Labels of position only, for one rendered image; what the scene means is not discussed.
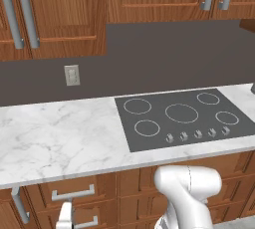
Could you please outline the wooden base cupboard door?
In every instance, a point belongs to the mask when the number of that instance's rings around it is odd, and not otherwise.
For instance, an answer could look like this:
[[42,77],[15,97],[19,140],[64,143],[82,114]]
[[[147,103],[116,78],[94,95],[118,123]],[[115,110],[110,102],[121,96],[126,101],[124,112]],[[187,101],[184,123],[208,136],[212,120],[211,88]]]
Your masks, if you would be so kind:
[[31,206],[24,189],[20,189],[20,197],[30,221],[24,224],[11,196],[10,189],[0,190],[0,229],[38,229]]

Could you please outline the wooden drawer front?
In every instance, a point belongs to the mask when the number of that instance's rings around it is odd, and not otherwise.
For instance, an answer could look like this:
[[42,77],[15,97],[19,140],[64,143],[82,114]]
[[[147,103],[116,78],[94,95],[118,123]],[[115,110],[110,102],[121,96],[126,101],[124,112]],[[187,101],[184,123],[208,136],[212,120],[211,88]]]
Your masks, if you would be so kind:
[[156,166],[150,166],[118,172],[118,196],[125,197],[154,191],[155,171]]
[[255,183],[255,175],[228,178],[222,181],[220,192],[208,198],[208,206],[244,201]]
[[39,212],[60,207],[66,201],[52,201],[53,190],[57,190],[59,194],[64,194],[87,190],[90,184],[95,185],[95,194],[73,198],[72,200],[75,205],[104,201],[116,197],[116,176],[113,173],[34,184],[26,186],[26,190],[28,191],[34,209]]
[[161,194],[145,194],[120,198],[122,225],[160,217],[166,210],[167,200]]
[[[56,229],[61,208],[48,209],[38,212],[37,218],[41,229]],[[86,223],[93,220],[93,216],[98,216],[99,225],[84,229],[110,229],[116,228],[117,202],[115,200],[95,202],[91,204],[76,205],[74,207],[74,224]]]
[[200,158],[188,161],[190,165],[216,169],[222,178],[255,173],[255,151],[245,151],[227,155]]

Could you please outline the grey wall socket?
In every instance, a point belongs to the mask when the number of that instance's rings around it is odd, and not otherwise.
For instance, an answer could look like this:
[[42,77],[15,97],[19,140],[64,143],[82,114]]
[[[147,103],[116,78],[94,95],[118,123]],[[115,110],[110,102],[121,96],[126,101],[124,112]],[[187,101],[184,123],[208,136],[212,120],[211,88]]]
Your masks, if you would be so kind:
[[65,66],[64,71],[68,86],[79,86],[81,84],[78,65]]

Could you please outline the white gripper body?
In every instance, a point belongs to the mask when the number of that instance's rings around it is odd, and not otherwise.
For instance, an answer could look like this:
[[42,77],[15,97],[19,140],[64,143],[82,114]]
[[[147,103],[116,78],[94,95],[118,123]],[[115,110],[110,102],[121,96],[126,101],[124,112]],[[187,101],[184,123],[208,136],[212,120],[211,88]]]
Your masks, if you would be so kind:
[[71,202],[64,202],[59,219],[56,223],[56,229],[74,229],[73,225],[73,208]]

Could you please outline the dark grey hob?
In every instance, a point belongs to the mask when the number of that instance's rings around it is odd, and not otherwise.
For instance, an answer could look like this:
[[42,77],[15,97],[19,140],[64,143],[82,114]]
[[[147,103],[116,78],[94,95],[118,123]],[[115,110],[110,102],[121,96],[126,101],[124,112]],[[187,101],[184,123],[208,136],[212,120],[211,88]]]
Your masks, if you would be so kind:
[[[195,90],[115,99],[131,152],[255,135],[255,121],[219,90]],[[224,135],[222,128],[229,127]],[[214,128],[216,136],[208,135]],[[196,130],[202,138],[196,138]],[[188,140],[182,141],[185,131]],[[171,133],[174,141],[168,143]]]

